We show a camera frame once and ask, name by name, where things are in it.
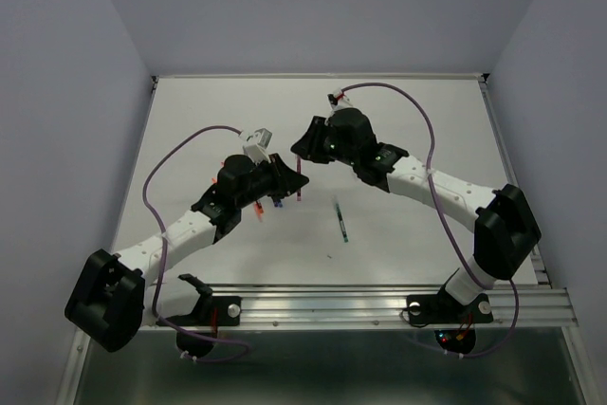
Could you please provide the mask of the red orange marker pen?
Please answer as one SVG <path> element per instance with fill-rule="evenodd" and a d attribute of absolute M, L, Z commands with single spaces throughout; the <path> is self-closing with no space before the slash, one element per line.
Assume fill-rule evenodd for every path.
<path fill-rule="evenodd" d="M 256 213 L 257 219 L 258 219 L 260 222 L 262 222 L 262 221 L 263 221 L 263 215 L 264 215 L 264 208 L 263 208 L 263 205 L 261 204 L 261 202 L 260 202 L 260 201 L 256 201 L 256 202 L 254 203 L 253 208 L 254 208 L 254 210 L 255 210 L 255 213 Z"/>

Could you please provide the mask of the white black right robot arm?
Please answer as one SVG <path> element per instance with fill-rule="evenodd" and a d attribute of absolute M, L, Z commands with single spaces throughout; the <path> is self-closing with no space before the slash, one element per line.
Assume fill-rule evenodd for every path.
<path fill-rule="evenodd" d="M 496 282 L 512 279 L 542 238 L 520 188 L 492 189 L 436 171 L 408 151 L 377 141 L 371 122 L 356 108 L 314 117 L 291 150 L 313 163 L 348 165 L 365 184 L 411 198 L 436 210 L 441 221 L 451 218 L 473 234 L 472 256 L 436 297 L 437 311 L 448 320 L 466 314 Z"/>

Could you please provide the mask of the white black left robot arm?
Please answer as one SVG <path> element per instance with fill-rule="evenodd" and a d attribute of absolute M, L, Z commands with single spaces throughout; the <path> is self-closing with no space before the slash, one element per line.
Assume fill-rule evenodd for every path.
<path fill-rule="evenodd" d="M 263 197 L 290 197 L 309 179 L 278 154 L 256 162 L 228 156 L 202 196 L 170 226 L 127 249 L 88 256 L 65 306 L 65 317 L 108 352 L 123 348 L 143 325 L 145 293 L 164 272 L 208 248 L 241 222 L 243 208 Z"/>

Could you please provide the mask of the green marker pen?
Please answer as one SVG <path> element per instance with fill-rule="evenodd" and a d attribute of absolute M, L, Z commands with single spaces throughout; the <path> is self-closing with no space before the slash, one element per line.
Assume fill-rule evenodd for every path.
<path fill-rule="evenodd" d="M 342 211 L 340 208 L 340 202 L 336 196 L 333 196 L 332 203 L 333 203 L 334 210 L 336 212 L 336 216 L 338 217 L 340 232 L 342 235 L 343 242 L 347 244 L 347 243 L 349 243 L 349 237 L 348 237 L 347 229 L 345 227 L 345 222 L 344 222 L 344 218 L 342 215 Z"/>

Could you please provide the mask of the aluminium front frame rails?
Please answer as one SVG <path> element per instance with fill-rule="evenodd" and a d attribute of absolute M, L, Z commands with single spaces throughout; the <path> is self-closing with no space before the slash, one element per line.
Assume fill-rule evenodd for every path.
<path fill-rule="evenodd" d="M 438 288 L 419 286 L 221 286 L 213 297 L 241 298 L 237 326 L 224 331 L 413 330 L 399 314 L 410 296 L 434 294 Z M 494 321 L 487 328 L 507 329 L 514 315 L 509 286 L 489 291 Z M 519 288 L 516 328 L 577 327 L 578 319 L 564 289 L 547 286 Z M 158 301 L 165 318 L 191 311 L 198 299 L 193 286 L 176 280 L 164 284 Z"/>

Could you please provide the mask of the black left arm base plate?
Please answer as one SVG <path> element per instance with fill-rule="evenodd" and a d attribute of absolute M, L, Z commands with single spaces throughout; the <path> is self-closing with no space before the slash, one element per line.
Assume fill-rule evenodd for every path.
<path fill-rule="evenodd" d="M 222 328 L 240 325 L 242 298 L 216 294 L 190 273 L 162 285 L 157 323 L 175 330 L 175 345 L 182 359 L 193 363 L 221 363 L 241 359 L 251 351 L 245 341 L 220 336 Z"/>

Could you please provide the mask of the aluminium table edge rail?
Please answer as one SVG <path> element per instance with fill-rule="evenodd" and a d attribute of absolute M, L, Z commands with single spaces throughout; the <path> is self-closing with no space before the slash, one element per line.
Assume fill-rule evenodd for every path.
<path fill-rule="evenodd" d="M 504 137 L 502 135 L 501 127 L 499 125 L 499 121 L 497 120 L 496 112 L 495 112 L 495 109 L 494 109 L 494 106 L 492 103 L 491 96 L 489 94 L 488 83 L 487 83 L 489 76 L 490 76 L 489 73 L 481 73 L 480 76 L 478 77 L 478 83 L 479 83 L 481 95 L 484 100 L 484 104 L 487 109 L 489 122 L 491 124 L 493 133 L 496 137 L 498 146 L 502 151 L 505 151 L 506 145 L 504 142 Z"/>

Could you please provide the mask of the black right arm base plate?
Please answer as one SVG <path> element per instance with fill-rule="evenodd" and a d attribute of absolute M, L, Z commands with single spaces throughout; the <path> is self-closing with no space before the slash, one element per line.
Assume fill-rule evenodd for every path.
<path fill-rule="evenodd" d="M 470 304 L 460 304 L 444 290 L 406 298 L 400 318 L 413 328 L 435 326 L 434 337 L 448 353 L 470 355 L 476 344 L 476 323 L 493 322 L 488 295 L 481 293 Z"/>

